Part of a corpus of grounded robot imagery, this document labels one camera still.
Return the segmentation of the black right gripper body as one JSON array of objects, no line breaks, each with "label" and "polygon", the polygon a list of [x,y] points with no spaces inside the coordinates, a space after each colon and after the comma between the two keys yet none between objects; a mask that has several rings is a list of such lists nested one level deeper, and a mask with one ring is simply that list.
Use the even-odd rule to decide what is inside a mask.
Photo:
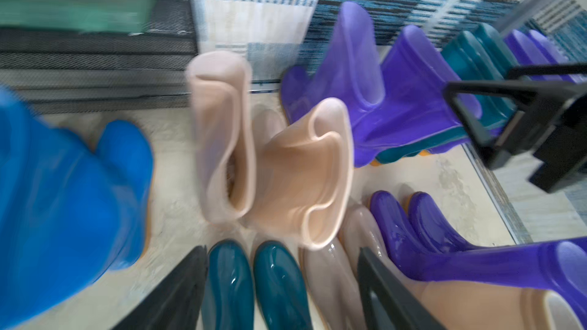
[{"label": "black right gripper body", "polygon": [[586,84],[531,85],[530,140],[533,156],[542,164],[529,181],[554,193],[586,178]]}]

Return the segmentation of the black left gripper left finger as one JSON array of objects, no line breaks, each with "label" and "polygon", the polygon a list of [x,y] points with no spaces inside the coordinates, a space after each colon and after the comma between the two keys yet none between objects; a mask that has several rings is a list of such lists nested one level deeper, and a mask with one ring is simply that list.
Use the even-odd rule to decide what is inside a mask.
[{"label": "black left gripper left finger", "polygon": [[195,329],[208,271],[206,247],[197,246],[115,329]]}]

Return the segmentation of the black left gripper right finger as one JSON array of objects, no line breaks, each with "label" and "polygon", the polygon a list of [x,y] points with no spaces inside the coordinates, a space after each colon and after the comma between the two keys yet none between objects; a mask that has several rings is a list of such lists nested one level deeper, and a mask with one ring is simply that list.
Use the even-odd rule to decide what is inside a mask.
[{"label": "black left gripper right finger", "polygon": [[368,329],[443,329],[368,247],[360,249],[359,290]]}]

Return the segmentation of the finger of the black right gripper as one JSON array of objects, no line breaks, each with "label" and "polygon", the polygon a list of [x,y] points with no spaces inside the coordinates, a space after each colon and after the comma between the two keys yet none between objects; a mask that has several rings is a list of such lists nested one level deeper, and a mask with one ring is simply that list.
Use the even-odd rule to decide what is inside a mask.
[{"label": "finger of the black right gripper", "polygon": [[505,79],[519,79],[523,76],[563,76],[586,73],[586,63],[574,64],[540,64],[526,67],[512,67]]},{"label": "finger of the black right gripper", "polygon": [[483,164],[503,167],[515,155],[530,151],[528,108],[532,83],[501,80],[449,82],[443,96],[455,113]]}]

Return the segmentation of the short beige boot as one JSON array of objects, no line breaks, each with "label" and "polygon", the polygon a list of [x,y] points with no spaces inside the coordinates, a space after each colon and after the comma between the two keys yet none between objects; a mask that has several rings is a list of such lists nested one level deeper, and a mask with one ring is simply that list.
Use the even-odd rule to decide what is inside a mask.
[{"label": "short beige boot", "polygon": [[317,251],[299,250],[302,272],[328,329],[366,329],[359,284],[338,239]]}]

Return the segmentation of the short purple boot front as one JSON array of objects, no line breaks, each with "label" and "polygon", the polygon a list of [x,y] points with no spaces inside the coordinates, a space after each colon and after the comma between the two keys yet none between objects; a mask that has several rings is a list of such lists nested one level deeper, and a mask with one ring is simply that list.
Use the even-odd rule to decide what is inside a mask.
[{"label": "short purple boot front", "polygon": [[459,76],[424,31],[407,25],[381,65],[385,97],[353,127],[354,165],[391,163],[460,136],[443,90]]}]

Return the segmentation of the teal boot front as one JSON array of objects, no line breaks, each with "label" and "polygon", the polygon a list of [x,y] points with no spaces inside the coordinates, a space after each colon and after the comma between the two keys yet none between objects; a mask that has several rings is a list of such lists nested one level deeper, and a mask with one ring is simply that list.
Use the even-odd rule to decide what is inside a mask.
[{"label": "teal boot front", "polygon": [[265,241],[253,260],[255,292],[269,329],[312,329],[307,288],[292,253],[279,241]]}]

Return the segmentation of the beige boot front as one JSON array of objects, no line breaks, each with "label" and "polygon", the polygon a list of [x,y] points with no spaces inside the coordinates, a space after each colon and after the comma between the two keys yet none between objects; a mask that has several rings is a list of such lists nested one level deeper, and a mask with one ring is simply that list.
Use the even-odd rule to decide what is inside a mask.
[{"label": "beige boot front", "polygon": [[211,223],[284,229],[290,217],[282,198],[256,201],[257,162],[250,129],[252,68],[230,51],[201,54],[188,64],[186,80],[196,137],[197,190],[204,218]]}]

